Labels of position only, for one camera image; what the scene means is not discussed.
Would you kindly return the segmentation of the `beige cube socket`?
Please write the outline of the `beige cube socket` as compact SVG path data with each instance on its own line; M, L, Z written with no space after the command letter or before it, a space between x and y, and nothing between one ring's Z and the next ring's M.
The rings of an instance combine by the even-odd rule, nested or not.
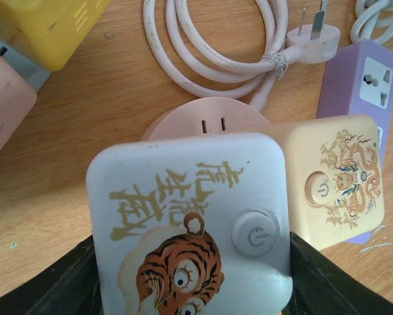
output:
M384 218L379 132L365 114L267 125L281 147L290 230L317 250L370 232Z

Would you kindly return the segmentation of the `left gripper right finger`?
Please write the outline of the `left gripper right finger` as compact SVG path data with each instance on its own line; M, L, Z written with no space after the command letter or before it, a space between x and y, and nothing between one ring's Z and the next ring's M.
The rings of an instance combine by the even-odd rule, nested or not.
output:
M393 314L393 303L355 280L296 233L290 233L290 314Z

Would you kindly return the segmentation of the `yellow cube socket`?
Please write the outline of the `yellow cube socket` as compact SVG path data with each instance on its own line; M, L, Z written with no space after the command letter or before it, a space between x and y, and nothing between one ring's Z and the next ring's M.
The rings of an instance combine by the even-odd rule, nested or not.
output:
M41 67L61 70L109 0L0 1L0 41Z

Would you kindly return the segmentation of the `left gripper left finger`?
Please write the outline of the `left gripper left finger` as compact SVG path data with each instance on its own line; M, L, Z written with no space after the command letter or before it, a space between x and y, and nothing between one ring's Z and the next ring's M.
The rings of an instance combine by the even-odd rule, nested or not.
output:
M0 297L0 314L100 314L93 237Z

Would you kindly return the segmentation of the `white cube socket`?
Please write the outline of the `white cube socket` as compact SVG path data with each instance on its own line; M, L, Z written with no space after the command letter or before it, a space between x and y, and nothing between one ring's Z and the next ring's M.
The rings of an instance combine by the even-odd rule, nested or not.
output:
M86 175L105 314L278 314L285 159L261 133L117 144Z

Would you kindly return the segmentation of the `pink cube socket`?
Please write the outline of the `pink cube socket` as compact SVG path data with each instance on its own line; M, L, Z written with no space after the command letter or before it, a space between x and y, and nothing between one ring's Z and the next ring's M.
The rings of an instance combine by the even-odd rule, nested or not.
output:
M36 100L33 87L0 56L0 150Z

